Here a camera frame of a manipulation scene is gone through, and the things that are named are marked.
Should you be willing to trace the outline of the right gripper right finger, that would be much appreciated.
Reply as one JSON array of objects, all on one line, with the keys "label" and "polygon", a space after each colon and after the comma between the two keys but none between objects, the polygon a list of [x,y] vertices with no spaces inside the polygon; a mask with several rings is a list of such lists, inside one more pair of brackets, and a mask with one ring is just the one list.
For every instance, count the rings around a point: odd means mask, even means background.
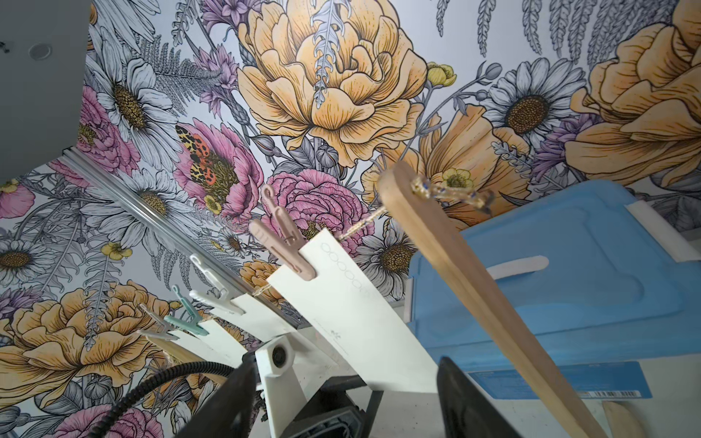
[{"label": "right gripper right finger", "polygon": [[440,359],[436,383],[447,438],[521,438],[449,357]]}]

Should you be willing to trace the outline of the teal clothespin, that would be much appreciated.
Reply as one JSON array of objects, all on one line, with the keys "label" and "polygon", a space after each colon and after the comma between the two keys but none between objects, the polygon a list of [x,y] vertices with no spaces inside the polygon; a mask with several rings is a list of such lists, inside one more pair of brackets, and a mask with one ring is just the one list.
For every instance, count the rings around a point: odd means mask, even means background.
[{"label": "teal clothespin", "polygon": [[174,316],[165,316],[164,320],[168,324],[179,328],[179,330],[189,332],[192,335],[202,337],[208,336],[209,332],[200,325],[200,323],[204,321],[202,316],[195,310],[191,302],[184,297],[180,288],[178,288],[177,285],[173,285],[171,291],[173,291],[173,294],[175,294],[175,297],[177,297],[177,300],[182,305],[186,317],[178,319]]}]

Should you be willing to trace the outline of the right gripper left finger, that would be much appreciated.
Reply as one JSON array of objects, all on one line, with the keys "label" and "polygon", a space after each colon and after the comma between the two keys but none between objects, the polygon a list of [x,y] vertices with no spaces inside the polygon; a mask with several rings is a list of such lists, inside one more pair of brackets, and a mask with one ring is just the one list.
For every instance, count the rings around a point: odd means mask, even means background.
[{"label": "right gripper left finger", "polygon": [[256,386],[257,365],[250,352],[175,437],[248,437]]}]

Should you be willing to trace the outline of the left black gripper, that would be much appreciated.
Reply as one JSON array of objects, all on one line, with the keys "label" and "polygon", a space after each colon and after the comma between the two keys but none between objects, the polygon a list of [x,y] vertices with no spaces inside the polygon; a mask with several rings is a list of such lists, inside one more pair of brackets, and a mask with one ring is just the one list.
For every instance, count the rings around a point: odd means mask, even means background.
[{"label": "left black gripper", "polygon": [[282,438],[368,438],[383,399],[383,391],[372,391],[365,410],[348,391],[366,387],[359,375],[331,377],[281,434]]}]

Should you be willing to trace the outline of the white postcard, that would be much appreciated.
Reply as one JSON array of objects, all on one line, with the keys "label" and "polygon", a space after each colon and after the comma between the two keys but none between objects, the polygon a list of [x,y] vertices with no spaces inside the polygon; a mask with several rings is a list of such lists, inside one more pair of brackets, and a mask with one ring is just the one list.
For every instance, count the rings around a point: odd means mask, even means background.
[{"label": "white postcard", "polygon": [[261,341],[286,335],[296,351],[293,368],[304,389],[319,388],[339,363],[314,341],[297,330],[283,317],[255,297],[243,295],[231,300],[231,304],[242,311],[234,314],[233,324],[254,335]]},{"label": "white postcard", "polygon": [[436,393],[437,365],[402,318],[327,230],[299,250],[316,271],[287,266],[268,278],[374,391]]},{"label": "white postcard", "polygon": [[248,351],[216,320],[205,320],[199,326],[207,331],[206,335],[172,330],[171,334],[177,337],[175,344],[206,361],[224,363],[233,368],[238,368],[243,363],[243,357]]}]

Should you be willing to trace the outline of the pink clothespin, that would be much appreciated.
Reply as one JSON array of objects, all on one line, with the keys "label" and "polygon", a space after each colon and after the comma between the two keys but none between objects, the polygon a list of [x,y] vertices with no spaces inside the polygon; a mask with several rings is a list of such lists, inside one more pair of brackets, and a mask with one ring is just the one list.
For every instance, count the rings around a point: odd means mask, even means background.
[{"label": "pink clothespin", "polygon": [[272,226],[266,226],[261,220],[255,219],[249,223],[250,233],[303,280],[310,281],[317,277],[314,267],[300,253],[307,241],[287,210],[277,204],[273,187],[264,184],[260,189],[260,195],[261,201],[270,212],[270,222],[277,223],[279,232],[274,231]]}]

